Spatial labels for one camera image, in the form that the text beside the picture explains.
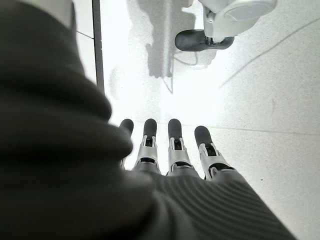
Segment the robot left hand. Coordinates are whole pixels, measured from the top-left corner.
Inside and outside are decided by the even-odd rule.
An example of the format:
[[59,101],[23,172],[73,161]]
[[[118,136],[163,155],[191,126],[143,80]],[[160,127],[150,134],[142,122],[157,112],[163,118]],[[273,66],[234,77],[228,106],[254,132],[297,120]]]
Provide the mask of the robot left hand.
[[0,237],[3,240],[292,240],[221,161],[162,175],[121,167],[131,124],[86,78],[71,0],[0,3]]

